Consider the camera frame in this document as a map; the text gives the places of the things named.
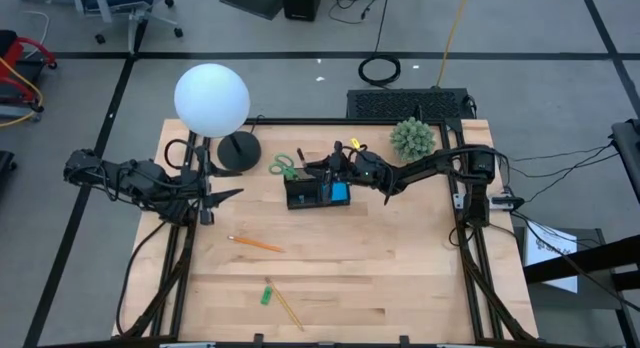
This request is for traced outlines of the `black computer tower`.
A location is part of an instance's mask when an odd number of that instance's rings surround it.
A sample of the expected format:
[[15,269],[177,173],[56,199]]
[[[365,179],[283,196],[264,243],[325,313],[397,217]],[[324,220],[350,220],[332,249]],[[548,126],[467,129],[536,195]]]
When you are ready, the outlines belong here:
[[314,21],[321,0],[282,0],[284,15],[287,19]]

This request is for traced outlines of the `black perforated equipment case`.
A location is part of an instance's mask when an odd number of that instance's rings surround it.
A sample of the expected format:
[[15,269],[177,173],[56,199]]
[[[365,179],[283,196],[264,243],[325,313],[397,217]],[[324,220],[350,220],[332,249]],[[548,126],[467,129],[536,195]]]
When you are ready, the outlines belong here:
[[354,119],[474,119],[477,107],[465,88],[349,90],[346,116]]

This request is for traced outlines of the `black metal beam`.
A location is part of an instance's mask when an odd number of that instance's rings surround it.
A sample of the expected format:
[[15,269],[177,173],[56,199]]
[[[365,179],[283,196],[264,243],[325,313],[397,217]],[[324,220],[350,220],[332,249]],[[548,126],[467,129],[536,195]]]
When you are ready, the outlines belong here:
[[631,264],[638,268],[613,275],[617,291],[640,289],[640,235],[536,263],[524,274],[528,283],[539,283]]

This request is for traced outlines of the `orange pencil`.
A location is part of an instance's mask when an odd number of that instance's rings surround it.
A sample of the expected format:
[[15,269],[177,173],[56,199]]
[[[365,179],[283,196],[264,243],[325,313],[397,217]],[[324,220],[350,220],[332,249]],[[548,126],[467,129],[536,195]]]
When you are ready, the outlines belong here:
[[252,240],[249,238],[244,238],[244,237],[238,237],[238,236],[227,236],[227,239],[239,244],[244,244],[244,245],[249,245],[249,246],[253,246],[253,247],[257,247],[260,249],[264,249],[264,250],[268,250],[268,251],[272,251],[272,252],[277,252],[277,253],[285,253],[285,250],[281,247],[275,246],[275,245],[270,245],[267,243],[263,243],[263,242],[259,242],[256,240]]

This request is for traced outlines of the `white globe table lamp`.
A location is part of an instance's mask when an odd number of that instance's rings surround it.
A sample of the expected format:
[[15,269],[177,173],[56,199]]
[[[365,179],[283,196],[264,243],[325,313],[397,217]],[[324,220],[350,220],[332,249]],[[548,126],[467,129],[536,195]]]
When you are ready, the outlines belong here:
[[204,63],[187,70],[174,89],[176,114],[192,132],[219,141],[217,157],[228,170],[244,172],[259,162],[258,138],[241,127],[251,106],[249,90],[232,69]]

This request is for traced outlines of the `potted artificial green plant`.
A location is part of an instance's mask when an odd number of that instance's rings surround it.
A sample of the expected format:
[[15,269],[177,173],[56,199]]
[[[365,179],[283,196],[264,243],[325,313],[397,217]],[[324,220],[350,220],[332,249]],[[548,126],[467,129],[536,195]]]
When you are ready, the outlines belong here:
[[411,163],[433,153],[435,138],[428,124],[411,117],[394,127],[390,143],[402,162]]

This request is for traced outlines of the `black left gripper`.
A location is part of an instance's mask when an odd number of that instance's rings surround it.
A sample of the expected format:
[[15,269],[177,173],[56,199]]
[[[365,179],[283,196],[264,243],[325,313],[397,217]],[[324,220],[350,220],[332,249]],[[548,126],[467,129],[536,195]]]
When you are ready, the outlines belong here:
[[205,137],[199,146],[195,145],[195,141],[188,140],[183,165],[184,170],[189,170],[192,166],[193,158],[196,158],[199,163],[197,183],[199,187],[200,223],[202,225],[213,224],[213,212],[211,208],[217,208],[225,200],[243,192],[243,189],[240,188],[211,193],[210,176],[222,178],[237,177],[241,176],[242,173],[222,169],[212,164],[210,145],[211,139],[208,137]]

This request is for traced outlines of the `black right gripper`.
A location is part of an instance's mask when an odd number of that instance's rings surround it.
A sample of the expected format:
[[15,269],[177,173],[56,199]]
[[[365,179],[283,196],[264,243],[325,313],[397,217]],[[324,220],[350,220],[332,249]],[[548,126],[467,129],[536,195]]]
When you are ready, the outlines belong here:
[[332,157],[325,157],[322,160],[306,162],[306,171],[331,171],[334,181],[346,182],[358,186],[366,186],[368,180],[364,173],[352,160],[359,151],[355,148],[344,146],[340,141],[335,141]]

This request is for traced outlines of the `green-handled scissors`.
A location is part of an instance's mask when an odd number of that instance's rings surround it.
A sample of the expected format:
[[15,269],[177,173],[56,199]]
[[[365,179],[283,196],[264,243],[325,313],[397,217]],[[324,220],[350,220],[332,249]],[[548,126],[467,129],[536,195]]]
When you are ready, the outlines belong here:
[[268,171],[272,175],[281,175],[285,180],[299,180],[300,175],[296,171],[293,159],[286,154],[276,154]]

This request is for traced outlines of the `black metal table frame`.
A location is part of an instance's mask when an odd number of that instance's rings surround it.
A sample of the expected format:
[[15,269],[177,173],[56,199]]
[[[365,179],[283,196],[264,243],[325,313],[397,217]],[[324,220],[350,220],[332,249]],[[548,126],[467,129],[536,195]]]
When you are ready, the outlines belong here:
[[[168,297],[162,333],[184,341],[470,343],[492,333],[487,304],[470,305],[449,181],[436,176],[396,197],[363,187],[348,206],[289,210],[282,179],[268,171],[285,153],[319,160],[335,141],[356,138],[388,161],[391,125],[346,119],[262,121],[254,133],[262,157],[239,177],[216,178],[217,191],[242,188],[197,228],[185,285]],[[238,236],[281,247],[277,253],[227,239]],[[269,277],[302,322],[301,332],[272,293]]]

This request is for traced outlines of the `black white power module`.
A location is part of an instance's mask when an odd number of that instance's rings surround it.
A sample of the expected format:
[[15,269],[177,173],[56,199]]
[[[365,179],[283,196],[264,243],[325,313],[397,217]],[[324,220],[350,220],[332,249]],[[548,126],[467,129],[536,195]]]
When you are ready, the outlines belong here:
[[525,200],[511,194],[498,194],[489,196],[489,207],[491,210],[513,211],[521,207]]

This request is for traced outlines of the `red cart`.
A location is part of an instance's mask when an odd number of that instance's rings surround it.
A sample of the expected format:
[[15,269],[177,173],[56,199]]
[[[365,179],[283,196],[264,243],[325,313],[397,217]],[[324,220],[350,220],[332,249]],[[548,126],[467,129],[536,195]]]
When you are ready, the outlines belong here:
[[56,57],[42,43],[0,30],[0,126],[39,121],[44,112],[37,83],[47,67],[56,69]]

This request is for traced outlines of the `yellow pencil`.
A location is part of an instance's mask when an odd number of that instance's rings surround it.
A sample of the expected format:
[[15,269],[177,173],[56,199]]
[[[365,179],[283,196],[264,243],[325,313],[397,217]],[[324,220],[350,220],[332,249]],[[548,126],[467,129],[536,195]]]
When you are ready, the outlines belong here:
[[304,326],[302,324],[302,322],[300,321],[300,319],[297,317],[297,315],[295,314],[295,312],[293,311],[293,309],[290,307],[290,305],[287,303],[287,301],[285,300],[284,296],[280,293],[280,291],[277,289],[275,283],[269,278],[269,277],[265,277],[265,282],[267,283],[267,285],[269,285],[273,291],[273,293],[276,295],[277,300],[280,302],[280,304],[283,306],[283,308],[285,309],[285,311],[287,312],[288,316],[290,317],[290,319],[294,322],[294,324],[296,325],[296,327],[301,331],[304,332]]

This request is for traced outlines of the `black mesh desk organizer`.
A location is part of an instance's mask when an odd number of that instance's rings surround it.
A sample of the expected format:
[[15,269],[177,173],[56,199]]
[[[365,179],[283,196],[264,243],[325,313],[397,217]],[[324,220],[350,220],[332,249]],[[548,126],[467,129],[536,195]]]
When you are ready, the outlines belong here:
[[[296,171],[300,175],[299,180],[285,180],[283,178],[285,193],[286,193],[286,205],[289,210],[297,209],[310,209],[310,208],[323,208],[330,206],[348,206],[348,204],[332,204],[330,202],[331,185],[334,182],[328,183],[323,178],[318,178],[307,174],[302,168],[296,168]],[[305,196],[305,203],[300,204],[298,196],[303,194]]]

